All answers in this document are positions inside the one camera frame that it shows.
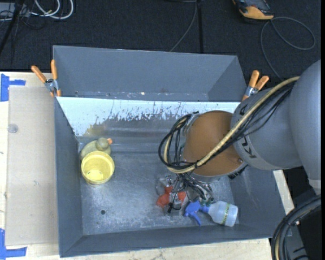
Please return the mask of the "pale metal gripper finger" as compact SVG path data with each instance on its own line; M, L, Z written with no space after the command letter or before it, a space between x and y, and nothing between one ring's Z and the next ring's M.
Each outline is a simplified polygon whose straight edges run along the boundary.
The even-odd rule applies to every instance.
M160 196L169 196L172 192L174 192L174 188L172 185L159 185L156 187L156 193Z
M174 173L162 174L157 178L157 185L174 185L176 178Z

